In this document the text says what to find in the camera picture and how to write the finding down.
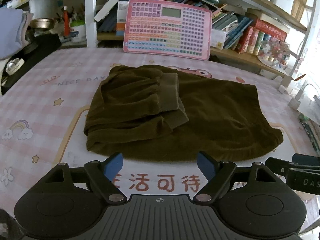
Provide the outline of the wooden bookshelf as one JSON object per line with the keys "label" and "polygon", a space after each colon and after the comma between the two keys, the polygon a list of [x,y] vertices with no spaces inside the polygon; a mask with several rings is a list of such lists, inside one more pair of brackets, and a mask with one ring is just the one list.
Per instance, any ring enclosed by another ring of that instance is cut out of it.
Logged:
{"label": "wooden bookshelf", "polygon": [[[60,10],[58,0],[28,0],[28,8],[36,18],[52,18]],[[100,41],[122,40],[129,30],[138,30],[139,23],[129,26],[127,21],[120,22],[126,14],[146,18],[141,10],[129,8],[132,0],[61,0],[64,5],[80,7],[84,5],[87,41],[89,48],[96,47]],[[210,53],[232,65],[258,70],[267,70],[274,76],[286,78],[292,70],[273,68],[269,61],[261,62],[258,49],[263,37],[268,35],[278,40],[285,40],[286,34],[274,23],[259,19],[253,11],[267,14],[275,22],[287,26],[311,38],[313,24],[319,17],[319,0],[314,0],[311,23],[305,27],[299,20],[287,13],[282,7],[268,0],[166,0],[181,4],[204,7],[212,11],[212,47]]]}

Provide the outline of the black bag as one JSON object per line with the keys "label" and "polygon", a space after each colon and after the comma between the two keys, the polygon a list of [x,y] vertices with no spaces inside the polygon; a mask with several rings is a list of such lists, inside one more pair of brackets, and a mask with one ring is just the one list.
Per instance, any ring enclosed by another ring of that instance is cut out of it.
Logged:
{"label": "black bag", "polygon": [[[13,55],[4,65],[1,77],[1,95],[4,95],[24,74],[60,46],[59,36],[48,33],[35,37],[26,47]],[[5,71],[6,65],[10,60],[16,58],[24,59],[24,64],[14,75],[9,76]]]}

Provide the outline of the white leaning book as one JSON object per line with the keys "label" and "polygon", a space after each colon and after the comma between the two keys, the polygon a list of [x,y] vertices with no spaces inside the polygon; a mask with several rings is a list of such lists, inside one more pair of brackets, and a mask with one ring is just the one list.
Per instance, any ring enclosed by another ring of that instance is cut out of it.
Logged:
{"label": "white leaning book", "polygon": [[119,2],[120,0],[108,0],[104,6],[99,10],[95,15],[94,20],[100,22],[103,20],[111,11],[111,9]]}

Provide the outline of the dark olive green sweater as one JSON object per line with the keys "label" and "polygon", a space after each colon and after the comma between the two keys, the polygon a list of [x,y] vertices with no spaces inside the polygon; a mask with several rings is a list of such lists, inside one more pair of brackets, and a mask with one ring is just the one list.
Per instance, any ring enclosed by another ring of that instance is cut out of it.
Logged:
{"label": "dark olive green sweater", "polygon": [[117,66],[97,88],[84,127],[89,151],[147,161],[243,161],[270,153],[281,130],[254,85],[151,65]]}

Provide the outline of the white green lidded jar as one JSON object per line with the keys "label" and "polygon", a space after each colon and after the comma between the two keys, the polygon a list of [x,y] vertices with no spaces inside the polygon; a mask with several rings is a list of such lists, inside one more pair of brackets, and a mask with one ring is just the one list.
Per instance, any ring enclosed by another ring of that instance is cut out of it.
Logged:
{"label": "white green lidded jar", "polygon": [[71,41],[74,43],[86,41],[86,26],[84,20],[73,21],[71,27]]}

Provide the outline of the pink checkered table cloth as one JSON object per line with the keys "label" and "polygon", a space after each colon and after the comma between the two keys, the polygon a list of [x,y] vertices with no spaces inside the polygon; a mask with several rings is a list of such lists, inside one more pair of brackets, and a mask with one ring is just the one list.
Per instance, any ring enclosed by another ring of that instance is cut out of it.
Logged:
{"label": "pink checkered table cloth", "polygon": [[[315,155],[297,111],[289,106],[290,96],[278,91],[277,81],[211,61],[130,54],[118,48],[62,49],[31,68],[1,97],[1,208],[13,214],[17,201],[60,162],[81,167],[109,157],[86,147],[84,127],[93,96],[112,68],[151,65],[257,88],[261,111],[273,128],[281,130],[283,142],[261,157],[233,161],[236,165],[249,167],[269,157],[289,161],[295,153]],[[194,196],[207,182],[197,157],[192,161],[123,158],[113,183],[126,196]]]}

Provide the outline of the white round tape roll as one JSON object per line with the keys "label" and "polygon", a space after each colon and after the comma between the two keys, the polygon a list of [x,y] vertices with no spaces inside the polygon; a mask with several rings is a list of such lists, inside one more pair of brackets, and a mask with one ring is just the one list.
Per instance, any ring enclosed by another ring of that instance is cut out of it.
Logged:
{"label": "white round tape roll", "polygon": [[7,65],[5,71],[9,76],[14,75],[24,64],[24,59],[13,59],[10,60]]}

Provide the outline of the red hardcover book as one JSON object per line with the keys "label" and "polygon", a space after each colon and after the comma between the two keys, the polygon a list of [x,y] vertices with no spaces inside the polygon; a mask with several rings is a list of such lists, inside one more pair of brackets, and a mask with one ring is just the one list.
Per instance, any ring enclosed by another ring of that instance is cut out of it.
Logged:
{"label": "red hardcover book", "polygon": [[246,49],[249,44],[249,40],[251,38],[251,35],[253,33],[254,28],[252,26],[249,26],[244,32],[242,37],[240,38],[235,51],[239,54],[245,53]]}

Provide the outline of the metal bowl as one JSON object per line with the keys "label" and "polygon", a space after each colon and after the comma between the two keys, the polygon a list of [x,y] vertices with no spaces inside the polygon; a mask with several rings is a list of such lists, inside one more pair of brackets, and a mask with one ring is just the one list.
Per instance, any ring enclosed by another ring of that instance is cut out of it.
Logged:
{"label": "metal bowl", "polygon": [[55,21],[52,18],[37,18],[31,20],[30,27],[34,29],[46,29],[50,30],[53,29],[55,25]]}

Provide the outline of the red figurine bottle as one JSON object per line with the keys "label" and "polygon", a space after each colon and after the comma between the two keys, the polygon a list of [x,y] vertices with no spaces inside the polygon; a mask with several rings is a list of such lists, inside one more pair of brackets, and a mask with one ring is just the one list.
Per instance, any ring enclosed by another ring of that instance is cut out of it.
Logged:
{"label": "red figurine bottle", "polygon": [[62,9],[62,18],[64,21],[64,31],[63,35],[64,37],[67,37],[70,35],[70,26],[69,26],[69,16],[68,16],[68,7],[65,5]]}

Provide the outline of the white shelf post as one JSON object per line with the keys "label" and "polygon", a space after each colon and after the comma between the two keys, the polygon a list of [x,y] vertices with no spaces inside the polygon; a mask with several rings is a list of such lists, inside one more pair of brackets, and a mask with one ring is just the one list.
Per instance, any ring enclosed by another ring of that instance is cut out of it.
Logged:
{"label": "white shelf post", "polygon": [[85,0],[86,41],[88,48],[97,48],[97,24],[94,20],[97,0]]}

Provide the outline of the pink keyboard learning tablet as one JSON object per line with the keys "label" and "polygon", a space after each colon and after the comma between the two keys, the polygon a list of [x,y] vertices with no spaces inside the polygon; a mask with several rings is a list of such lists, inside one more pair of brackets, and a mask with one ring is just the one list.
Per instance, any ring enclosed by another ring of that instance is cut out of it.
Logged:
{"label": "pink keyboard learning tablet", "polygon": [[212,12],[163,0],[130,0],[123,51],[206,61],[210,55]]}

